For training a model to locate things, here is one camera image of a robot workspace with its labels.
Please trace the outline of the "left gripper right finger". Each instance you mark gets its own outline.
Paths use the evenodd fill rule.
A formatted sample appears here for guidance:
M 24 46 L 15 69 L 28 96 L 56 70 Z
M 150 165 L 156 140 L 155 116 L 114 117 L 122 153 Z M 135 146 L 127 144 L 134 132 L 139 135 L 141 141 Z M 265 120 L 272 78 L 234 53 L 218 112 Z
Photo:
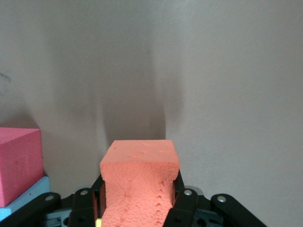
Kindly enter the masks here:
M 181 173 L 174 181 L 175 201 L 163 227 L 265 227 L 265 224 L 228 194 L 208 200 L 186 187 Z

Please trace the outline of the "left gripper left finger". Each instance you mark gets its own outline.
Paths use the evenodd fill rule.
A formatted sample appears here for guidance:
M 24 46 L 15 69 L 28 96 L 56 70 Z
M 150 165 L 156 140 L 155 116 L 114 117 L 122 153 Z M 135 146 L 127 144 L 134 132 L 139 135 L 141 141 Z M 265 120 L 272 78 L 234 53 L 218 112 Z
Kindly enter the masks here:
M 64 199 L 54 192 L 37 196 L 7 217 L 7 227 L 97 227 L 103 213 L 104 181 L 98 177 Z

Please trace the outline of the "blue foam block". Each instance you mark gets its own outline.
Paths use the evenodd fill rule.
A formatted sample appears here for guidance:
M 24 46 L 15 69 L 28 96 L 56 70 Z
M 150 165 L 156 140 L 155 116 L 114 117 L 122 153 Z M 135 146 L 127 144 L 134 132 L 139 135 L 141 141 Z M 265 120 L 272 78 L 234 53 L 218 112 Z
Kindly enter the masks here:
M 49 177 L 42 177 L 8 205 L 3 203 L 3 189 L 0 185 L 0 227 L 20 227 L 31 219 L 34 206 L 40 208 L 39 201 L 50 192 Z

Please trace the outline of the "orange foam block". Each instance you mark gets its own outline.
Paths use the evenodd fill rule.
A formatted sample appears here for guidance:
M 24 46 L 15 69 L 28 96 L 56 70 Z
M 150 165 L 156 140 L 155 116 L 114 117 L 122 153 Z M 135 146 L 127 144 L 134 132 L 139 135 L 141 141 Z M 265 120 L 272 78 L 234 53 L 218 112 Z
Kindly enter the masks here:
M 179 168 L 171 140 L 115 140 L 100 162 L 106 190 L 101 227 L 162 227 Z

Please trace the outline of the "red foam block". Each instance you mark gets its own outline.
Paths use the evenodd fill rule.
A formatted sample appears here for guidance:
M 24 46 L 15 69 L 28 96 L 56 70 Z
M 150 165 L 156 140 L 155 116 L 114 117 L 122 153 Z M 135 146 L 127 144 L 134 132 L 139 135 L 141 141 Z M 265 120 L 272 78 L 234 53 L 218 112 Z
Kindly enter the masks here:
M 0 127 L 0 208 L 43 176 L 41 131 Z

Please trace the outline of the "brown table cover sheet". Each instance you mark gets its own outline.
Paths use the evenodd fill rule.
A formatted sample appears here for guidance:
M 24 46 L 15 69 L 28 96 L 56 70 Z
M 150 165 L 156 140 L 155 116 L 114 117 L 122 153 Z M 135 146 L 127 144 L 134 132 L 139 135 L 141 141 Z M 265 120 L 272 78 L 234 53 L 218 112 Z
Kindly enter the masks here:
M 186 185 L 303 227 L 303 0 L 0 0 L 0 127 L 41 129 L 63 197 L 169 139 Z

